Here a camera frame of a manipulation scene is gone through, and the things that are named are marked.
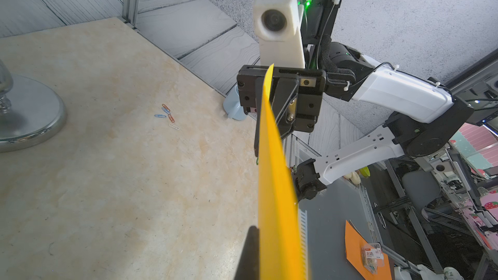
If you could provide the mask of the yellow paper sheet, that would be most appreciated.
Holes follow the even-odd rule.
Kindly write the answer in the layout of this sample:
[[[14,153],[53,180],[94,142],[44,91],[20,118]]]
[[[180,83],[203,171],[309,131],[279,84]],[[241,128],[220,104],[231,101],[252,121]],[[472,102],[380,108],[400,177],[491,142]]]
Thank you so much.
[[[304,279],[298,202],[270,103],[273,68],[269,66],[264,77],[260,109],[259,278]]]

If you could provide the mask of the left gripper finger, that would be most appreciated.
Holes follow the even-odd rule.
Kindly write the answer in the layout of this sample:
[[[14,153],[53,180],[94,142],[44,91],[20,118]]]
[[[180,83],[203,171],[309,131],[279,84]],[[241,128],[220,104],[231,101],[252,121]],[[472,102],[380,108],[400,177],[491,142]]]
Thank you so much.
[[[259,279],[259,229],[250,226],[241,257],[237,265],[234,280],[258,280]]]

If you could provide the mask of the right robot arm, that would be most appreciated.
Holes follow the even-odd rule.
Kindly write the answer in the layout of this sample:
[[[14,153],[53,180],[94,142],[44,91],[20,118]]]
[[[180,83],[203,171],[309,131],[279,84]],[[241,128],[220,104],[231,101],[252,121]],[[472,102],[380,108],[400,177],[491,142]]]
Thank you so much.
[[[390,158],[419,158],[439,151],[468,120],[473,108],[435,79],[400,71],[331,40],[342,0],[255,0],[258,66],[237,75],[246,114],[268,99],[281,138],[312,132],[324,95],[364,101],[392,110],[372,133],[336,153],[299,164],[293,185],[311,199],[335,180]]]

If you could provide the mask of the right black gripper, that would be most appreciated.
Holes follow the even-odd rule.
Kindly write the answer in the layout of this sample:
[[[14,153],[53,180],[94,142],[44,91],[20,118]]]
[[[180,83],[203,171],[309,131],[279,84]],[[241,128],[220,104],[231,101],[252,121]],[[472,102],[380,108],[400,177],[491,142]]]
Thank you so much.
[[[260,109],[267,70],[265,66],[243,66],[237,75],[241,106],[246,115],[256,114],[256,158],[259,158]],[[294,131],[310,133],[314,130],[325,83],[326,74],[323,70],[273,68],[270,103],[281,139]]]

